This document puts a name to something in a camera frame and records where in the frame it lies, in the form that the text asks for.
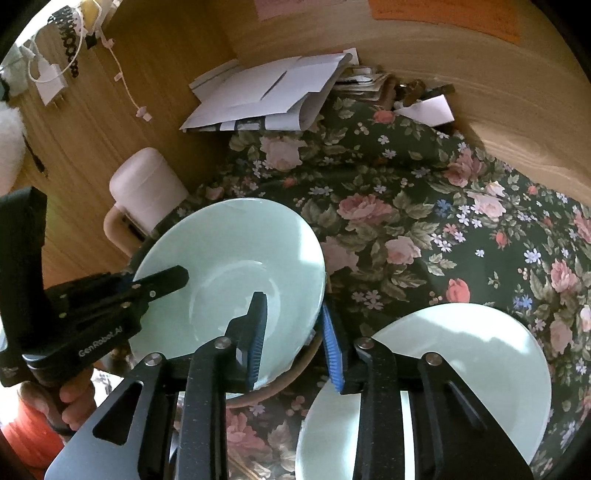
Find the person left hand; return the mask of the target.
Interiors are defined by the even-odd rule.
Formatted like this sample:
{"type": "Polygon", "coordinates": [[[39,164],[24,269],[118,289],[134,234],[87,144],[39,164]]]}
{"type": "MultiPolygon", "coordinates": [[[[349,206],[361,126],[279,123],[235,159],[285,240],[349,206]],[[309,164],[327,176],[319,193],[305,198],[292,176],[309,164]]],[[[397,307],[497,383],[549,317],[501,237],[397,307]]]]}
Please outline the person left hand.
{"type": "Polygon", "coordinates": [[[81,371],[76,377],[65,382],[56,400],[45,388],[24,382],[19,389],[24,404],[40,412],[51,427],[68,436],[77,431],[96,409],[94,385],[91,381],[94,367],[81,371]]]}

